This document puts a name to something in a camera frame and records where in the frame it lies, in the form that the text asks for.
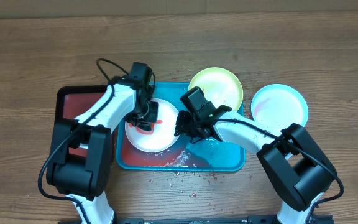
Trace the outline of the black tray with red water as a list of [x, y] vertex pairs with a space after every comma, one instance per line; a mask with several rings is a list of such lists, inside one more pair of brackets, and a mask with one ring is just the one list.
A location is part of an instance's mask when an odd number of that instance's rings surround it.
[[[75, 119], [88, 111], [106, 92], [105, 85], [96, 86], [66, 86], [59, 89], [55, 109], [55, 122], [53, 127], [50, 155], [68, 136], [65, 128], [59, 130], [60, 123], [65, 124], [66, 119]], [[88, 150], [85, 148], [68, 147], [65, 143], [51, 158], [49, 165], [64, 164], [70, 157], [86, 159]]]

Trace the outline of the white plate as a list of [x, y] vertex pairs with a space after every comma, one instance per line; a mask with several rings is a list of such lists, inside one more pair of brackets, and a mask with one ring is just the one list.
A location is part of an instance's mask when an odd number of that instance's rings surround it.
[[151, 124], [150, 131], [144, 131], [125, 122], [125, 133], [129, 142], [144, 152], [161, 152], [172, 146], [178, 139], [175, 126], [178, 110], [168, 101], [152, 98], [158, 103], [157, 122]]

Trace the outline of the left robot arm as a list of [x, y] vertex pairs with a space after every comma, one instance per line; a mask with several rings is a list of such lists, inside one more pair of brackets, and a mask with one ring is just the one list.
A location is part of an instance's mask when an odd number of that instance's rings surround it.
[[112, 132], [124, 119], [148, 126], [157, 118], [158, 104], [150, 100], [150, 75], [114, 77], [104, 90], [84, 113], [55, 122], [50, 154], [39, 173], [40, 193], [72, 202], [80, 223], [115, 223], [105, 193]]

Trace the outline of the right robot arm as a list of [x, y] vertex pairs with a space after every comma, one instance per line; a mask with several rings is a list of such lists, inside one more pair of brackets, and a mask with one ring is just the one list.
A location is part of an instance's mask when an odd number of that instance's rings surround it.
[[182, 134], [193, 143], [214, 138], [255, 154], [283, 201], [277, 223], [311, 223], [314, 210], [328, 201], [322, 195], [333, 181], [340, 181], [333, 164], [299, 124], [277, 130], [228, 106], [203, 106], [179, 112], [175, 135]]

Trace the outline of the light blue plate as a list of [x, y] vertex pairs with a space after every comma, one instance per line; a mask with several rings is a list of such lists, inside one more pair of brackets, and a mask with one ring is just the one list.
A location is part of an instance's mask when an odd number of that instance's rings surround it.
[[293, 123], [305, 127], [309, 117], [305, 98], [296, 89], [284, 84], [261, 88], [251, 101], [250, 111], [254, 121], [278, 129]]

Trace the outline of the teal plastic tray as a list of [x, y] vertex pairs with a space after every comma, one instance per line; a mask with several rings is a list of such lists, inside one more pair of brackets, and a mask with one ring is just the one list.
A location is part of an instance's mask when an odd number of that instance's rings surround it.
[[[158, 82], [154, 98], [171, 103], [178, 111], [185, 106], [180, 97], [187, 92], [188, 83]], [[177, 141], [161, 152], [144, 152], [135, 148], [125, 133], [125, 121], [117, 128], [117, 163], [129, 170], [161, 170], [182, 172], [235, 172], [244, 165], [244, 148], [214, 138], [192, 144], [190, 137], [178, 136]]]

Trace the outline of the yellow-green plate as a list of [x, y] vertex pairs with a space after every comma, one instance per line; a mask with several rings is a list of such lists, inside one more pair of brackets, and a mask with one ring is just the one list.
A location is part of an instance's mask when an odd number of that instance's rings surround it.
[[188, 90], [200, 87], [204, 97], [218, 108], [221, 105], [237, 111], [243, 102], [244, 90], [239, 79], [224, 68], [210, 67], [198, 72], [190, 81]]

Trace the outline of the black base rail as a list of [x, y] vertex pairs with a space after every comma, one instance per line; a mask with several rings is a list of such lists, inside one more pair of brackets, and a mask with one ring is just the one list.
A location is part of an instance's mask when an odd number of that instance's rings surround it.
[[[58, 224], [80, 224], [80, 220], [58, 222]], [[247, 218], [211, 218], [211, 219], [161, 219], [144, 220], [142, 218], [114, 218], [114, 224], [273, 224], [279, 223], [276, 215], [249, 215]], [[312, 224], [334, 224], [332, 215], [313, 215]]]

